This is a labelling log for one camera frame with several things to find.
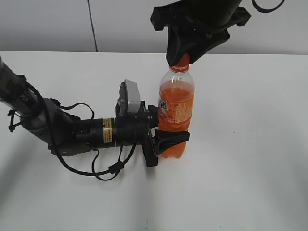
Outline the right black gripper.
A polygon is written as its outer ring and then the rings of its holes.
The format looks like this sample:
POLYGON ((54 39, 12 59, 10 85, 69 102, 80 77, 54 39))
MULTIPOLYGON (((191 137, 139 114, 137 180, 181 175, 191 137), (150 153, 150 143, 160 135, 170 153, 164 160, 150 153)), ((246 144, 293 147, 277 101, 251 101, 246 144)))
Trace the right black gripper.
POLYGON ((180 0, 154 7, 150 21, 155 31, 168 28, 166 60, 175 66, 185 53, 190 64, 225 43, 232 26, 243 27, 251 14, 240 0, 180 0), (212 36, 192 46, 191 36, 212 36))

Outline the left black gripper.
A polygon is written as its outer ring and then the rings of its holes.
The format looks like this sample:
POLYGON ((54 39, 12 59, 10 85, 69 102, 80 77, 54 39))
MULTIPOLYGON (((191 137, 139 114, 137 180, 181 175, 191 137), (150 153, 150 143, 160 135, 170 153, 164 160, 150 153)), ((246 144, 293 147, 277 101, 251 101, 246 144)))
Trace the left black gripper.
POLYGON ((114 141, 117 146, 132 146, 132 149, 123 164, 132 157, 136 145, 142 146, 143 155, 147 167, 158 165, 157 155, 180 143, 187 142, 190 138, 188 131, 162 131, 156 130, 152 137, 151 129, 158 126, 158 107, 154 105, 145 106, 141 101, 136 114, 120 116, 119 105, 115 108, 116 118, 114 123, 114 141))

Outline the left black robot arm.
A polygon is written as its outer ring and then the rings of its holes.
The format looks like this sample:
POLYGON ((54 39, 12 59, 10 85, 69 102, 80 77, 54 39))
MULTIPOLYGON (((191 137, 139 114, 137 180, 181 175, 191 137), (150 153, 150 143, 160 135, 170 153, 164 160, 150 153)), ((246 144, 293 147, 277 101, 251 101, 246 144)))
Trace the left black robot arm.
POLYGON ((9 106, 8 115, 19 115, 19 125, 44 141, 53 155, 64 158, 93 149, 140 145, 148 167, 158 164, 167 149, 188 141, 187 131, 168 132, 158 126, 158 109, 140 99, 135 82, 120 84, 114 118, 83 120, 69 114, 70 107, 42 97, 23 75, 0 64, 0 99, 9 106))

